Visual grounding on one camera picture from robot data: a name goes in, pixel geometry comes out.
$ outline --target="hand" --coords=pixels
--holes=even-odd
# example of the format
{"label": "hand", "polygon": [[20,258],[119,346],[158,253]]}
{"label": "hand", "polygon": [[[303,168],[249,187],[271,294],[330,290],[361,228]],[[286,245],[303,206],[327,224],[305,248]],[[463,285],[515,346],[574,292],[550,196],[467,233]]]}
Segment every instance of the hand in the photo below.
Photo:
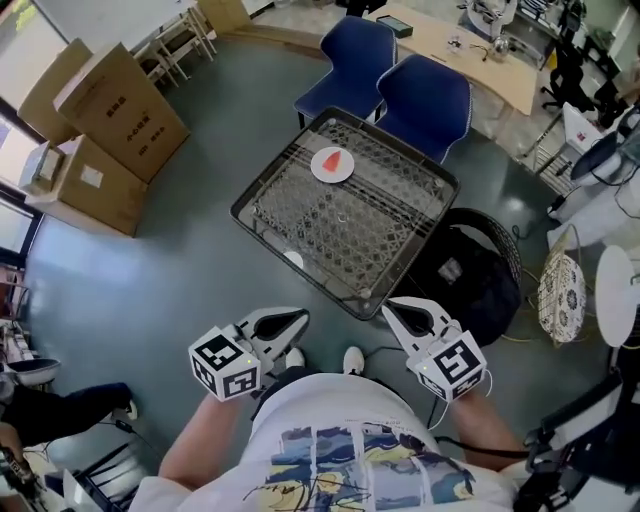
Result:
{"label": "hand", "polygon": [[0,445],[11,450],[11,453],[13,453],[13,456],[18,462],[24,460],[22,441],[20,441],[18,431],[8,423],[0,422]]}

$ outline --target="chair backrest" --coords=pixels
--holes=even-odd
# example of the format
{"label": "chair backrest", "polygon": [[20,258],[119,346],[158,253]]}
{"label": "chair backrest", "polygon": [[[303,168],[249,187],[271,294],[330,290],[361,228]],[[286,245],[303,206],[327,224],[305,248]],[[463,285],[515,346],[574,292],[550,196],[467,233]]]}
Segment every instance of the chair backrest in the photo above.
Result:
{"label": "chair backrest", "polygon": [[396,38],[381,23],[345,16],[320,42],[333,71],[349,79],[371,83],[397,61]]}
{"label": "chair backrest", "polygon": [[387,113],[438,140],[453,143],[469,129],[469,82],[436,61],[410,55],[380,78],[378,91],[387,103]]}

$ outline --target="box label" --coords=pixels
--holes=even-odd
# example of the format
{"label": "box label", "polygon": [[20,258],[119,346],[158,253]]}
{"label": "box label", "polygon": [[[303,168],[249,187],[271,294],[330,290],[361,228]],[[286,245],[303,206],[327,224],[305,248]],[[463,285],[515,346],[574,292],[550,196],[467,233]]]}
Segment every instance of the box label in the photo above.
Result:
{"label": "box label", "polygon": [[85,166],[82,170],[82,174],[80,174],[80,179],[93,187],[100,188],[103,176],[104,175],[100,171]]}

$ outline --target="wooden table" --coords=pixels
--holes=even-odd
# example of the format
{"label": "wooden table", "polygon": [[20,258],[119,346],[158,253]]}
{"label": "wooden table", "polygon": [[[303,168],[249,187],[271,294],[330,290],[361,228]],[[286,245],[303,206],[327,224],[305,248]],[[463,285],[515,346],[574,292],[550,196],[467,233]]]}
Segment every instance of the wooden table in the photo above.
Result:
{"label": "wooden table", "polygon": [[[483,62],[485,52],[470,45],[487,47],[486,41],[462,27],[408,7],[388,4],[369,14],[367,18],[375,21],[380,16],[387,15],[413,27],[413,35],[398,39],[398,46],[444,64],[503,100],[498,126],[492,137],[494,140],[498,138],[514,110],[525,116],[531,115],[537,77],[537,71],[533,67],[513,55],[508,55],[504,62],[491,59]],[[448,41],[452,36],[458,36],[462,43],[462,48],[457,53],[452,53],[449,49]]]}

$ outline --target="office chair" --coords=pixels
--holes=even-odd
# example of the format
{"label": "office chair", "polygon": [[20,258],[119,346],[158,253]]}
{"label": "office chair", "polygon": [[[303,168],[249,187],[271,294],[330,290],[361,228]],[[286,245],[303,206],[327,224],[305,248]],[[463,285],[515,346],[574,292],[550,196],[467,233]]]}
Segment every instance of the office chair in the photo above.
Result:
{"label": "office chair", "polygon": [[327,73],[295,103],[300,128],[327,107],[366,119],[382,104],[376,83],[397,60],[393,31],[372,21],[346,16],[322,38],[320,49],[332,64]]}
{"label": "office chair", "polygon": [[562,108],[565,102],[576,107],[580,112],[588,112],[595,109],[591,99],[580,87],[584,77],[582,71],[582,56],[571,44],[560,43],[556,46],[558,55],[558,67],[551,72],[550,86],[540,89],[551,95],[555,101],[543,103],[542,108]]}
{"label": "office chair", "polygon": [[382,75],[378,90],[387,110],[376,126],[436,162],[469,132],[469,82],[438,62],[410,55]]}

